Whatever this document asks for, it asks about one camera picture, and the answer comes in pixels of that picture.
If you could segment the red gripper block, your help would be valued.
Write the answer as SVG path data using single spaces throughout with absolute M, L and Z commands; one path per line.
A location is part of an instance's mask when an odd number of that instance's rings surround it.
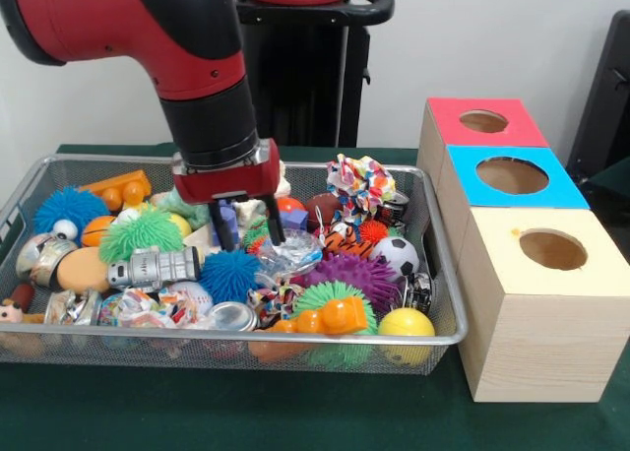
M 284 243 L 280 210 L 274 196 L 280 183 L 280 154 L 274 139 L 262 139 L 250 155 L 225 167 L 194 168 L 180 153 L 175 153 L 171 168 L 174 186 L 184 202 L 212 203 L 209 211 L 214 246 L 224 251 L 236 247 L 235 210 L 225 201 L 216 201 L 239 197 L 264 197 L 270 239 L 275 246 Z

